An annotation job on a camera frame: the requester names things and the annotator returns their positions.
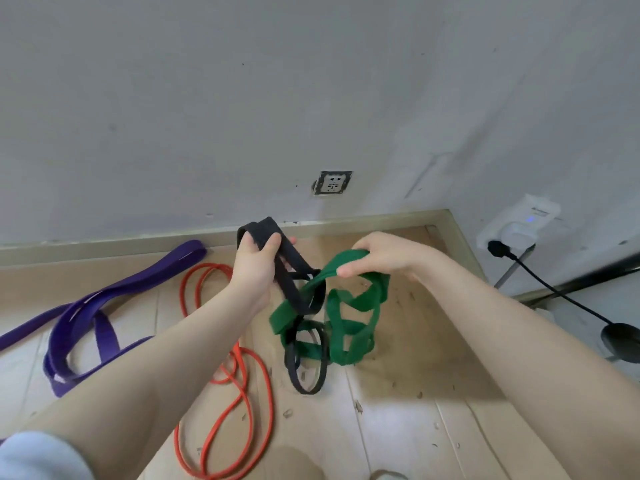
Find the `purple strap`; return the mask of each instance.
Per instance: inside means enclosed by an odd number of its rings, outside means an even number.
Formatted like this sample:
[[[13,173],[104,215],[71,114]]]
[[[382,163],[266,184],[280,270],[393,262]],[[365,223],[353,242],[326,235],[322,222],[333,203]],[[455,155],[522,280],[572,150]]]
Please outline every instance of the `purple strap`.
[[[0,351],[11,347],[44,324],[60,317],[51,329],[49,350],[44,357],[43,366],[53,393],[57,397],[62,397],[95,371],[151,338],[139,339],[121,349],[109,318],[101,311],[101,307],[117,296],[142,293],[164,283],[201,261],[206,254],[207,250],[200,241],[185,242],[143,271],[91,293],[75,303],[52,308],[5,333],[0,337]],[[89,372],[76,374],[69,367],[67,357],[80,338],[91,329],[95,332],[100,365]]]

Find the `black round object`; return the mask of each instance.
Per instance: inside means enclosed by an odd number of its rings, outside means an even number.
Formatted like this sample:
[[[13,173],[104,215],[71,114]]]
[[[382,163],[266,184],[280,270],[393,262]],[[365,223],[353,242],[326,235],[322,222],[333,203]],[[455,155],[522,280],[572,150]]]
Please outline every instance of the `black round object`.
[[[615,357],[625,362],[640,363],[640,330],[628,323],[610,323],[600,338]]]

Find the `forearm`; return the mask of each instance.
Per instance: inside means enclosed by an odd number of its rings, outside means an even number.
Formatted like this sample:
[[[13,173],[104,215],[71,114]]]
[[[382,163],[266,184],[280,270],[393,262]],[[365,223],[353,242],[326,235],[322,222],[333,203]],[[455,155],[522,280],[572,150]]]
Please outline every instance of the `forearm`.
[[[23,429],[66,440],[98,479],[135,479],[252,318],[233,284],[75,387]]]
[[[416,275],[507,398],[576,479],[637,477],[640,391],[583,343],[448,257]]]

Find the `person's right arm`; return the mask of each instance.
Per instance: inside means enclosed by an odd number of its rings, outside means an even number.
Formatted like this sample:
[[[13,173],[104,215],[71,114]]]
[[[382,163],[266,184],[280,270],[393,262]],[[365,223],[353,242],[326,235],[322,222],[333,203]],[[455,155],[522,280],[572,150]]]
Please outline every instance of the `person's right arm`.
[[[572,478],[640,478],[640,389],[609,362],[436,249],[381,232],[354,248],[370,254],[338,275],[420,281]]]

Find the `red resistance band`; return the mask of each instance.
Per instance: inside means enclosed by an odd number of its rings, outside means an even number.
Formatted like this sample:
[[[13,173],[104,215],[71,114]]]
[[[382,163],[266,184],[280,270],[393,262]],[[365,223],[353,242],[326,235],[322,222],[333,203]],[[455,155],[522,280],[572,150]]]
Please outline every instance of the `red resistance band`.
[[[204,280],[207,278],[208,275],[210,275],[216,269],[219,269],[227,276],[229,280],[231,280],[231,275],[233,273],[233,268],[231,266],[228,266],[226,264],[215,264],[215,263],[202,263],[188,270],[188,272],[184,275],[182,282],[180,284],[180,307],[182,309],[182,314],[185,317],[187,317],[189,314],[187,311],[187,306],[185,304],[185,298],[184,298],[187,282],[189,281],[189,278],[191,277],[191,275],[199,269],[204,269],[205,272],[200,276],[196,284],[196,290],[195,290],[196,308],[199,308],[202,305],[202,299],[200,296],[202,292],[202,284],[204,283]],[[246,369],[246,365],[244,363],[243,354],[251,355],[251,357],[253,357],[253,359],[260,366],[262,370],[262,374],[264,375],[264,382],[267,386],[267,397],[269,399],[269,425],[267,427],[267,431],[262,441],[262,444],[258,449],[258,452],[254,455],[254,457],[250,461],[247,461],[247,457],[248,457],[249,450],[251,448],[251,444],[253,442],[253,432],[254,432],[253,412],[251,409],[251,403],[249,402],[249,397],[247,396],[247,393],[246,393],[249,376],[248,376],[248,371]],[[258,460],[260,460],[262,453],[264,452],[265,448],[267,447],[267,444],[269,443],[269,439],[271,437],[271,430],[273,428],[273,416],[274,416],[273,393],[271,391],[271,380],[269,379],[269,372],[267,371],[267,368],[264,365],[264,362],[262,361],[262,359],[260,359],[260,356],[256,354],[254,351],[252,351],[251,349],[248,349],[246,347],[241,347],[239,341],[236,342],[229,356],[233,361],[232,370],[228,371],[224,365],[220,365],[219,370],[222,370],[225,373],[226,377],[220,380],[215,380],[212,378],[209,382],[211,382],[212,384],[226,384],[231,382],[237,387],[240,394],[229,405],[229,407],[222,412],[222,414],[220,415],[220,418],[218,418],[216,423],[213,425],[213,428],[211,428],[211,431],[209,432],[207,439],[204,441],[204,444],[202,445],[202,453],[200,454],[199,470],[195,468],[191,468],[187,464],[186,460],[182,455],[182,452],[180,451],[180,423],[178,423],[178,426],[176,426],[175,429],[173,430],[173,447],[175,449],[175,455],[178,458],[178,462],[180,462],[180,466],[189,475],[194,476],[196,478],[201,478],[204,480],[239,480],[243,478],[245,475],[247,475],[247,473],[249,473],[251,469],[255,466],[255,464],[258,462]],[[236,371],[238,370],[238,368],[240,369],[240,373],[242,375],[241,383],[238,382],[238,380],[236,379]],[[240,453],[240,457],[235,462],[233,462],[233,464],[231,464],[229,467],[225,468],[224,470],[220,470],[219,472],[207,473],[207,457],[208,457],[209,449],[211,448],[211,444],[213,443],[213,439],[215,438],[220,428],[220,425],[222,425],[223,421],[227,418],[228,414],[231,411],[233,411],[233,409],[235,409],[235,407],[240,403],[240,400],[244,401],[246,405],[248,417],[249,417],[249,436],[247,437],[244,450],[242,451],[242,453]]]

